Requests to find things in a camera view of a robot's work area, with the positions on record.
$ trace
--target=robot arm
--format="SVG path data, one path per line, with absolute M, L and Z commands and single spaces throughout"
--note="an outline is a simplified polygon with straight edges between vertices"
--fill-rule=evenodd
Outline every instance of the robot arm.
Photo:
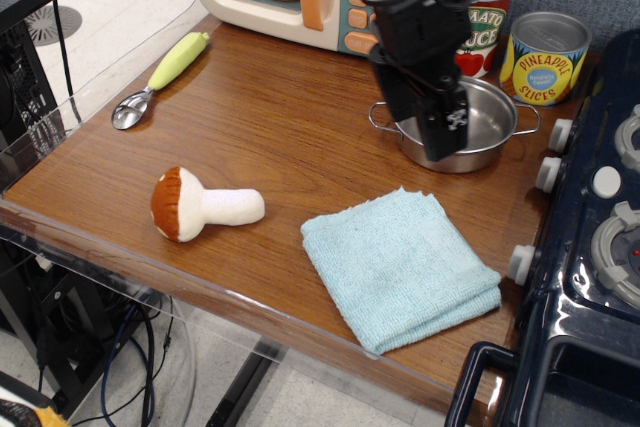
M 369 54 L 396 122 L 415 117 L 427 158 L 467 144 L 468 106 L 456 50 L 471 35 L 469 0 L 363 0 L 379 43 Z

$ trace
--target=oven door handle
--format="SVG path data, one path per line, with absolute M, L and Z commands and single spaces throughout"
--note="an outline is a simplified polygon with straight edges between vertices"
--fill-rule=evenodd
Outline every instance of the oven door handle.
M 469 350 L 462 374 L 449 407 L 445 427 L 464 427 L 471 410 L 480 378 L 486 368 L 495 368 L 507 373 L 518 367 L 517 354 L 490 342 L 478 342 Z

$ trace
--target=toy stove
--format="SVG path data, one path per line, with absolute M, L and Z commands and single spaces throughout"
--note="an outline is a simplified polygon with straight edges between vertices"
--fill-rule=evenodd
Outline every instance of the toy stove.
M 508 373 L 505 426 L 640 425 L 640 30 L 615 38 L 574 122 L 556 123 L 536 186 L 551 205 L 525 286 L 515 352 L 476 344 L 447 417 L 464 425 L 484 368 Z

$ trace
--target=wooden countertop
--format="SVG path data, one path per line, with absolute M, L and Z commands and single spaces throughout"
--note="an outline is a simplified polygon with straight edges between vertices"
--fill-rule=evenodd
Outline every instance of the wooden countertop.
M 208 17 L 194 30 L 216 25 Z M 122 96 L 141 90 L 150 72 Z M 136 128 L 111 126 L 119 100 L 8 190 L 2 222 L 443 412 L 472 344 L 512 345 L 522 289 L 506 279 L 509 258 L 516 244 L 535 244 L 548 206 L 534 188 L 538 167 L 554 155 L 546 144 L 555 119 L 573 118 L 577 100 L 540 108 L 538 133 L 513 137 L 496 163 L 460 175 L 416 165 L 394 134 L 369 123 L 369 106 L 381 95 L 365 59 L 229 25 L 215 29 L 205 53 L 156 94 Z M 520 112 L 521 128 L 535 125 L 529 110 Z M 174 165 L 207 188 L 257 189 L 265 218 L 207 226 L 185 244 L 166 240 L 149 202 Z M 309 261 L 300 226 L 401 186 L 435 194 L 480 258 L 503 275 L 503 305 L 372 360 Z M 491 388 L 479 397 L 487 401 Z

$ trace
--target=floor vent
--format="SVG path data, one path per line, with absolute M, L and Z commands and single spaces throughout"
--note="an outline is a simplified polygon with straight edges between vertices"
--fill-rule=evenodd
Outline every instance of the floor vent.
M 80 12 L 71 7 L 60 6 L 59 11 L 62 35 L 66 39 L 80 28 L 82 16 Z M 47 5 L 36 10 L 25 21 L 29 28 L 29 35 L 36 47 L 58 42 L 58 29 L 52 6 Z

